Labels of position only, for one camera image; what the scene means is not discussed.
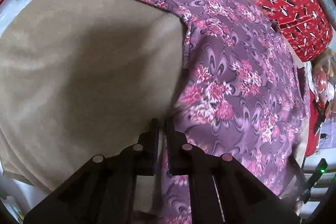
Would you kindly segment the beige blanket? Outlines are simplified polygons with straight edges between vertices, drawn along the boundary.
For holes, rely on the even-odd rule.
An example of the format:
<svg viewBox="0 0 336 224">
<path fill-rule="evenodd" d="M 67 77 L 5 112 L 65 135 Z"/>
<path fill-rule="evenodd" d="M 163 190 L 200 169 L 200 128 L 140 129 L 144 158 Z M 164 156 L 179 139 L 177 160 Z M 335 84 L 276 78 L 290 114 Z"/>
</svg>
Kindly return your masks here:
<svg viewBox="0 0 336 224">
<path fill-rule="evenodd" d="M 186 26 L 135 0 L 33 0 L 1 35 L 1 163 L 55 190 L 177 98 Z"/>
</svg>

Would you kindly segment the purple floral garment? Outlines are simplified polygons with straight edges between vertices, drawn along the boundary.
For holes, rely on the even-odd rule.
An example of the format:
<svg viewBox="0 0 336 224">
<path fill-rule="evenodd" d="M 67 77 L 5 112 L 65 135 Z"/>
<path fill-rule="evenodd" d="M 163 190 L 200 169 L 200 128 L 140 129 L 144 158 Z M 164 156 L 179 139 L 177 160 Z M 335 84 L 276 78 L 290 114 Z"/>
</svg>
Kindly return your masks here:
<svg viewBox="0 0 336 224">
<path fill-rule="evenodd" d="M 136 1 L 187 27 L 187 78 L 174 107 L 181 153 L 230 155 L 271 193 L 282 193 L 306 111 L 280 32 L 249 0 Z"/>
</svg>

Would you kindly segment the doll in plastic bag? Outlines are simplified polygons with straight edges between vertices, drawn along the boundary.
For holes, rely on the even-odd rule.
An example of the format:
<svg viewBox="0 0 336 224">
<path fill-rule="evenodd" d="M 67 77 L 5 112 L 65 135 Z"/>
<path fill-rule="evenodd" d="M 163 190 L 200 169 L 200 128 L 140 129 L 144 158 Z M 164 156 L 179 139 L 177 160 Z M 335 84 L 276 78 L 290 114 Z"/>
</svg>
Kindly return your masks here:
<svg viewBox="0 0 336 224">
<path fill-rule="evenodd" d="M 335 53 L 327 47 L 312 65 L 315 100 L 323 105 L 328 102 L 329 109 L 335 112 Z"/>
</svg>

